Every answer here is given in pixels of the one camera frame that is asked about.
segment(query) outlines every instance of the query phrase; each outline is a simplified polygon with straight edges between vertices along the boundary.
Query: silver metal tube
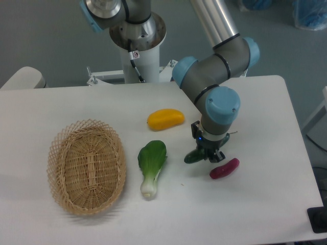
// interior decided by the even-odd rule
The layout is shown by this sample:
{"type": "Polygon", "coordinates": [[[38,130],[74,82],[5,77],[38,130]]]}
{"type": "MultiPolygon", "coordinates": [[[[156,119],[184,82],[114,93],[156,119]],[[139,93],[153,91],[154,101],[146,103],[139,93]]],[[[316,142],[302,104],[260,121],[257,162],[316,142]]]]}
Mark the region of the silver metal tube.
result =
{"type": "Polygon", "coordinates": [[[86,0],[89,11],[100,18],[112,18],[120,10],[121,0],[86,0]]]}
{"type": "Polygon", "coordinates": [[[238,33],[224,0],[191,0],[191,4],[212,47],[238,33]]]}

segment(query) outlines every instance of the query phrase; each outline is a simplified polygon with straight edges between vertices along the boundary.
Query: woven basket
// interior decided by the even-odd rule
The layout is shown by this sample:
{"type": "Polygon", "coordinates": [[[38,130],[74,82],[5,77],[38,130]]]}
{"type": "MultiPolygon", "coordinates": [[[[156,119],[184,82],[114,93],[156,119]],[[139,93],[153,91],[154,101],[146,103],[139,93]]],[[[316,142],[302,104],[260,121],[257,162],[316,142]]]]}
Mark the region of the woven basket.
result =
{"type": "Polygon", "coordinates": [[[52,196],[64,210],[103,211],[125,183],[125,155],[118,134],[95,120],[67,126],[52,142],[47,173],[52,196]]]}

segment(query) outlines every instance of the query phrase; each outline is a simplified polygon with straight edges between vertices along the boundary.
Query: yellow pepper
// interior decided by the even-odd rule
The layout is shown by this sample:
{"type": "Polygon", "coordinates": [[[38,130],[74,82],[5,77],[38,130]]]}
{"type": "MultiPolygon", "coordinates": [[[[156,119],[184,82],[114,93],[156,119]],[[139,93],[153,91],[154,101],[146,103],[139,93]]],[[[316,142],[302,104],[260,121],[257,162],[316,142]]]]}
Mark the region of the yellow pepper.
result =
{"type": "Polygon", "coordinates": [[[175,109],[161,109],[153,112],[148,117],[150,129],[159,131],[182,124],[185,120],[183,113],[175,109]]]}

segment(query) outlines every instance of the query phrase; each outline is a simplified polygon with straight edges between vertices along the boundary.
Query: purple eggplant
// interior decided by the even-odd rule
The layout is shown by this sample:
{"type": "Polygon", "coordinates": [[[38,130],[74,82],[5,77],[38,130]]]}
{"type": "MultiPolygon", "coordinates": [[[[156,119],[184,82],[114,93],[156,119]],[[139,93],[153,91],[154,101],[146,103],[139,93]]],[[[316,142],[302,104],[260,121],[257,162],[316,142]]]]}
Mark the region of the purple eggplant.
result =
{"type": "Polygon", "coordinates": [[[219,179],[230,175],[240,164],[240,161],[237,158],[231,159],[225,165],[216,167],[210,172],[210,177],[212,179],[219,179]]]}

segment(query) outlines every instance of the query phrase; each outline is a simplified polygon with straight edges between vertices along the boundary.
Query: green leafy vegetable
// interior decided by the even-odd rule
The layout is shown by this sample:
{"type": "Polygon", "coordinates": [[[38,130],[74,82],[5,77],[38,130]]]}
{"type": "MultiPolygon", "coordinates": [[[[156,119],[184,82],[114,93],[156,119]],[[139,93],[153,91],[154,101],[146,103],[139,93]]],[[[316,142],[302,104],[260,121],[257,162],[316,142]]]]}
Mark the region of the green leafy vegetable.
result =
{"type": "Polygon", "coordinates": [[[166,153],[166,145],[160,140],[153,140],[138,154],[138,165],[144,176],[140,189],[146,198],[151,198],[157,193],[157,179],[167,159],[166,153]]]}

